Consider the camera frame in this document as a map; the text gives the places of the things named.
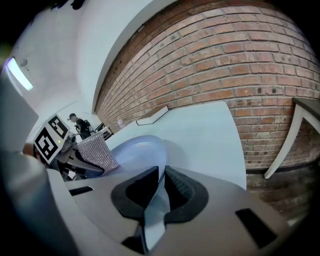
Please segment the silver sequin fabric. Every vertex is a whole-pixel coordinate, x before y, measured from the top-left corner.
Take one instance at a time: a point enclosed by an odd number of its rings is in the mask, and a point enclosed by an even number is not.
[[[77,148],[82,158],[88,163],[101,167],[102,175],[111,172],[120,164],[111,155],[102,133],[95,133],[78,143]]]

